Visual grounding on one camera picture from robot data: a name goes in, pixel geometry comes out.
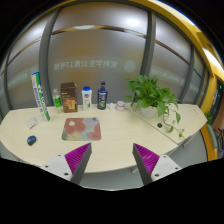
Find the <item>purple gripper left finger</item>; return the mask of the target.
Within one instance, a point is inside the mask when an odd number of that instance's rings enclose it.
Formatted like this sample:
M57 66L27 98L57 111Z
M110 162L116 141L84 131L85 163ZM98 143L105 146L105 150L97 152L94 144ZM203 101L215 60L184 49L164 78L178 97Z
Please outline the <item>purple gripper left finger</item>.
M79 185L91 153L91 144L87 143L65 155L54 156L42 166L42 169Z

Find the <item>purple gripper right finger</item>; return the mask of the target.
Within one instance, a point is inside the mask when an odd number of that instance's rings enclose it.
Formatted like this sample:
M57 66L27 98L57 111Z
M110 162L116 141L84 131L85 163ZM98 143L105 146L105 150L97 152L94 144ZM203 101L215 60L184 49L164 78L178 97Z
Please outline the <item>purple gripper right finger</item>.
M134 143L133 156L140 173L143 185L148 185L156 180L181 170L168 155L157 155L149 149Z

